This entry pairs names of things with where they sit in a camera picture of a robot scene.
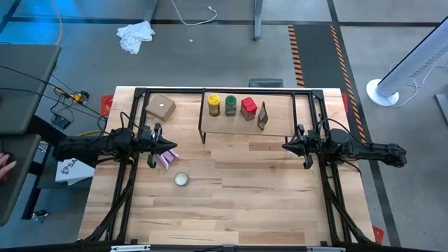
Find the yellow black connector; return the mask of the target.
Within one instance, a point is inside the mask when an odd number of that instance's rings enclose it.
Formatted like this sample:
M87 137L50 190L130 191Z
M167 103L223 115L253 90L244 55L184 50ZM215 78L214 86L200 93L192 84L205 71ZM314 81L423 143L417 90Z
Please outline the yellow black connector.
M86 91L74 92L70 96L78 104L86 104L90 98L89 93Z

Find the brown cardboard box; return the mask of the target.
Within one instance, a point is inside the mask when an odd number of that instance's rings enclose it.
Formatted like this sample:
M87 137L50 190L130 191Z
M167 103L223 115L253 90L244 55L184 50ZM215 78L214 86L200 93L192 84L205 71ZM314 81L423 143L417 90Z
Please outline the brown cardboard box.
M145 107L145 110L155 118L166 122L174 112L175 108L176 104L173 100L161 94L155 93L150 95L149 102Z

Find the white tower fan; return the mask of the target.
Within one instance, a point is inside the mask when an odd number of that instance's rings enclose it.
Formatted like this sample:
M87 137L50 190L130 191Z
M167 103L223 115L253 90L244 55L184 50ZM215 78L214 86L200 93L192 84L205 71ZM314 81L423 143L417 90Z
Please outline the white tower fan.
M397 106L401 91L408 84L419 90L416 78L448 53L448 16L434 28L411 52L409 52L382 79L367 83L367 96L379 106Z

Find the wooden shelf black metal legs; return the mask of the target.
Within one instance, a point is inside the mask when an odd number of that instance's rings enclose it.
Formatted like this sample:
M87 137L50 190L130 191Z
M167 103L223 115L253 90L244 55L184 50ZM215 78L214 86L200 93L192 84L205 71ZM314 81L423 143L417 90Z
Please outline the wooden shelf black metal legs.
M220 114L209 114L207 98L218 95L220 98ZM225 114L225 98L235 96L236 114ZM242 100L251 98L257 106L256 113L262 109L268 117L264 129L258 126L258 119L246 120L242 113ZM203 88L200 94L198 108L198 131L204 143L208 134L236 134L263 137L291 137L295 133L296 112L295 95L282 92L280 89L269 88Z

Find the brown spice pouch with window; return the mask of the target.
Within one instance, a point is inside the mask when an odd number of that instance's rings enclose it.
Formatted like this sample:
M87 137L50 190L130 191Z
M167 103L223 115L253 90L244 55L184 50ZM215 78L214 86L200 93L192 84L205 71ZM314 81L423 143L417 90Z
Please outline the brown spice pouch with window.
M263 102L262 106L260 107L259 114L258 114L258 120L257 120L258 128L260 130L264 131L265 130L265 126L266 126L268 120L269 120L269 117L267 115L265 102Z

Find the crumpled white cloth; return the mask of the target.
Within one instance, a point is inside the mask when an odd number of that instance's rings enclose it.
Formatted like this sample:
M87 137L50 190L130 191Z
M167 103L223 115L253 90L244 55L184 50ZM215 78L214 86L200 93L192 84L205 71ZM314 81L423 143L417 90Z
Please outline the crumpled white cloth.
M120 37L120 47L132 55L136 55L143 42L151 42L155 35L151 24L143 21L117 28L116 35Z

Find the person's hand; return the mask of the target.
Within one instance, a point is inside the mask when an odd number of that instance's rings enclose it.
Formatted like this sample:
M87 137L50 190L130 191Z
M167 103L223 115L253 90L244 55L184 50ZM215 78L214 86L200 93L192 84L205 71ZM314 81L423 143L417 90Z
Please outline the person's hand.
M16 166L17 161L9 153L0 153L0 183L8 180L8 174Z

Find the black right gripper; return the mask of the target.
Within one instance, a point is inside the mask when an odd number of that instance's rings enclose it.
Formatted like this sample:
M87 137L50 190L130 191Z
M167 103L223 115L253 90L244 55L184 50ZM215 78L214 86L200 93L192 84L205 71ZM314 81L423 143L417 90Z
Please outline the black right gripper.
M297 126L298 138L286 141L282 148L292 153L298 153L299 148L297 146L288 145L302 145L302 155L304 156L303 166L305 169L310 169L314 163L311 153L317 154L318 158L327 158L328 152L324 148L324 140L321 138L322 124L318 124L316 129L311 129L305 134L305 127L302 124Z

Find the grey desk foot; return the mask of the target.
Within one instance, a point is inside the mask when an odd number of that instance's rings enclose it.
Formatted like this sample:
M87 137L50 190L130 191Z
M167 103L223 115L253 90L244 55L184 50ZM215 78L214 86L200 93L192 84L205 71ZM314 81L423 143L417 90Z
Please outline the grey desk foot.
M440 109L442 117L444 118L444 121L448 126L448 98L446 97L445 94L435 94L434 98Z

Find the grey desk leg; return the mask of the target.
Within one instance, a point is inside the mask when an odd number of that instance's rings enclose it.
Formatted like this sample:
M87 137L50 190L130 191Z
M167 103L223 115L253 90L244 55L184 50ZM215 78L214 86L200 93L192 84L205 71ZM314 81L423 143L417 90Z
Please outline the grey desk leg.
M144 11L144 17L143 20L151 23L154 14L158 8L159 0L147 0L147 7Z
M253 40L258 41L261 37L262 31L262 8L263 8L263 0L254 0L254 33Z

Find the silver metal bracket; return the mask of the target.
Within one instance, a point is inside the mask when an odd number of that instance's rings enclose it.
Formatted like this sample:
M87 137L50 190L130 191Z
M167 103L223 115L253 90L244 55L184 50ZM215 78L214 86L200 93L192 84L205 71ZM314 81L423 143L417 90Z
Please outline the silver metal bracket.
M346 249L333 246L307 246L306 252L346 252Z
M150 251L149 244L135 244L135 245L119 245L112 246L110 252L144 252Z

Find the leaf pattern ceramic bowl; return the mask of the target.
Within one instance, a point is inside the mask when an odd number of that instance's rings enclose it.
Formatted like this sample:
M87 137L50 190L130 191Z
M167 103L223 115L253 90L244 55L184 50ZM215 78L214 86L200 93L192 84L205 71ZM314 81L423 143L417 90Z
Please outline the leaf pattern ceramic bowl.
M186 187L190 182L190 178L185 172L179 172L175 175L174 182L178 187Z

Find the green lid glass spice jar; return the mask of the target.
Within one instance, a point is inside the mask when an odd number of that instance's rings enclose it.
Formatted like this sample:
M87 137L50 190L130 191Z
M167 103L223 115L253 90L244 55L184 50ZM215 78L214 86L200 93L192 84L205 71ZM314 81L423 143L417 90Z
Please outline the green lid glass spice jar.
M225 98L226 116L235 116L237 113L237 98L234 95L228 95Z

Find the red lid spice jar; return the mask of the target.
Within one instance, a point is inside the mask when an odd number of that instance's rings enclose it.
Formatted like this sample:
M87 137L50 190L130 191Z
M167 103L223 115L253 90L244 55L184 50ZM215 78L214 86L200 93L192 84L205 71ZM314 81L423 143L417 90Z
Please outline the red lid spice jar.
M256 116L258 107L251 97L241 100L240 113L246 121L252 120Z

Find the yellow lid spice jar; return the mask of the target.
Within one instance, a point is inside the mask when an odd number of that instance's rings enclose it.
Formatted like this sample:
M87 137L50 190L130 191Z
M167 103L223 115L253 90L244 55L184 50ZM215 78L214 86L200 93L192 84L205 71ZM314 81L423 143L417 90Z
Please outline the yellow lid spice jar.
M210 116L216 117L220 115L221 98L217 94L210 94L207 97L207 104Z

